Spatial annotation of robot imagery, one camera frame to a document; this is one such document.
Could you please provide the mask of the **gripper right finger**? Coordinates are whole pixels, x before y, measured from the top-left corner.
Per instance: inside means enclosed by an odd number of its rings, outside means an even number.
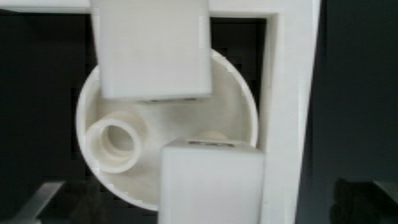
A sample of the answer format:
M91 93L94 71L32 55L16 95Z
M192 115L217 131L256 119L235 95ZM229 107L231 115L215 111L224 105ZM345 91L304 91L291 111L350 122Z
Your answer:
M398 183L338 179L331 224L398 224Z

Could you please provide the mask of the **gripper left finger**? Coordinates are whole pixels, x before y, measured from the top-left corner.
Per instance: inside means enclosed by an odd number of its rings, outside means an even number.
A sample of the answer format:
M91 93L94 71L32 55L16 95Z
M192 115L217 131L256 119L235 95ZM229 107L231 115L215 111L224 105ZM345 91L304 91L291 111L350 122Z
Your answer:
M41 224L39 214L62 188L64 181L45 182L9 224Z

